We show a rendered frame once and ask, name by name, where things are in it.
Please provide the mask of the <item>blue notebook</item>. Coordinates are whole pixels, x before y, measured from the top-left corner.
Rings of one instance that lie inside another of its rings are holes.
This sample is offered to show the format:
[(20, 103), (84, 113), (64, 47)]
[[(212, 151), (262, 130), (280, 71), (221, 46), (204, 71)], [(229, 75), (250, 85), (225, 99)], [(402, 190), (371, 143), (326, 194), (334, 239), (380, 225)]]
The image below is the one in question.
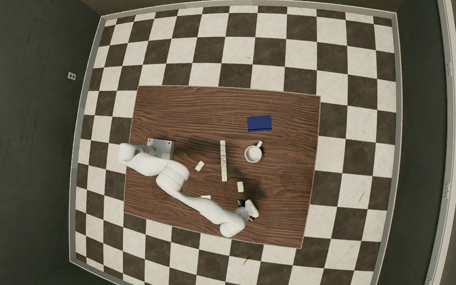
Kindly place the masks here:
[(271, 116), (247, 117), (248, 132), (271, 131)]

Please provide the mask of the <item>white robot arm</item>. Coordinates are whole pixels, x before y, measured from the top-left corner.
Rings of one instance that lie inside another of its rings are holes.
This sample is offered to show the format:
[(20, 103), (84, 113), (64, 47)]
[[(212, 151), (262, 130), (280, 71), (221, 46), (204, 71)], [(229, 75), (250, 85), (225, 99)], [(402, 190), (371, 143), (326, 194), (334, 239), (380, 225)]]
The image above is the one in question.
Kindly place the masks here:
[(190, 171), (177, 161), (161, 158), (158, 147), (121, 143), (117, 159), (120, 164), (131, 167), (145, 176), (159, 174), (156, 182), (161, 189), (214, 224), (221, 224), (220, 231), (225, 237), (232, 237), (243, 230), (250, 215), (259, 216), (258, 210), (249, 199), (245, 201), (245, 207), (239, 207), (233, 213), (209, 198), (192, 197), (180, 192), (190, 177)]

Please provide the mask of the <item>white mug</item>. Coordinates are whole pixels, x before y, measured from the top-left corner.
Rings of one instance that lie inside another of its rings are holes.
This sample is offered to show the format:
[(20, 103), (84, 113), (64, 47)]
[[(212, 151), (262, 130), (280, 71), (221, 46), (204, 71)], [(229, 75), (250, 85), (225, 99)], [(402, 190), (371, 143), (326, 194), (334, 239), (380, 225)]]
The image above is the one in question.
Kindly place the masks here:
[[(261, 160), (262, 158), (262, 151), (260, 149), (261, 145), (263, 144), (263, 142), (259, 141), (259, 143), (257, 144), (257, 146), (250, 146), (246, 149), (245, 151), (245, 157), (246, 159), (249, 161), (249, 162), (252, 162), (252, 163), (255, 163), (258, 161)], [(260, 149), (260, 150), (259, 150)], [(261, 156), (260, 156), (260, 151), (261, 151)], [(260, 159), (259, 159), (260, 158)]]

